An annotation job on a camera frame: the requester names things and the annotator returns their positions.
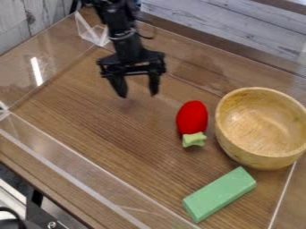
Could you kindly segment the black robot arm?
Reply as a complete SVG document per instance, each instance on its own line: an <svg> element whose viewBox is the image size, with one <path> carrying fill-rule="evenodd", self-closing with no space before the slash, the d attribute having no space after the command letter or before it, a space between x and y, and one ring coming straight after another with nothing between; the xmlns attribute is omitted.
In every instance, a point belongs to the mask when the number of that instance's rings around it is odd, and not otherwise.
<svg viewBox="0 0 306 229"><path fill-rule="evenodd" d="M165 73L164 53L146 49L136 25L136 5L132 0L89 0L101 23L108 27L108 39L114 53L96 59L100 75L116 94L128 94L126 76L146 75L153 97L158 93L160 76Z"/></svg>

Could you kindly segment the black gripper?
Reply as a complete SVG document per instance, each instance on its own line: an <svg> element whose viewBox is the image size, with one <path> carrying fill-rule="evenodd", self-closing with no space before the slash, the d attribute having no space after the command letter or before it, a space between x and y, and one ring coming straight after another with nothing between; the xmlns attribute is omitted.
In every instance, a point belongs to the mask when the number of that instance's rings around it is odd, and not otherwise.
<svg viewBox="0 0 306 229"><path fill-rule="evenodd" d="M114 54L96 60L101 77L108 78L116 94L125 98L128 85L122 76L149 73L148 88L153 97L158 93L160 74L165 73L164 53L146 49L137 33L124 39L112 38L110 41Z"/></svg>

